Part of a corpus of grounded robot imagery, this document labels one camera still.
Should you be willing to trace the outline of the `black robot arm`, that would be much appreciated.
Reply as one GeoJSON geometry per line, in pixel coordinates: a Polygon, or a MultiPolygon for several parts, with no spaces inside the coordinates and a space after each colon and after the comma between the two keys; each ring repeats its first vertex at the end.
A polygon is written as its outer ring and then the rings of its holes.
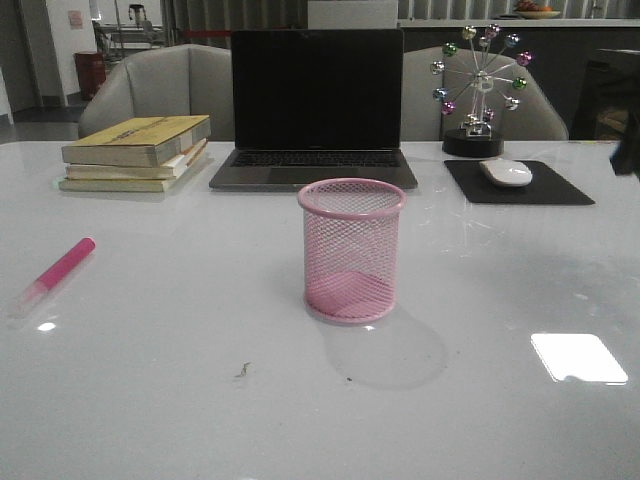
{"type": "Polygon", "coordinates": [[[610,163],[617,176],[634,175],[639,178],[639,106],[629,109],[624,134],[610,156],[610,163]]]}

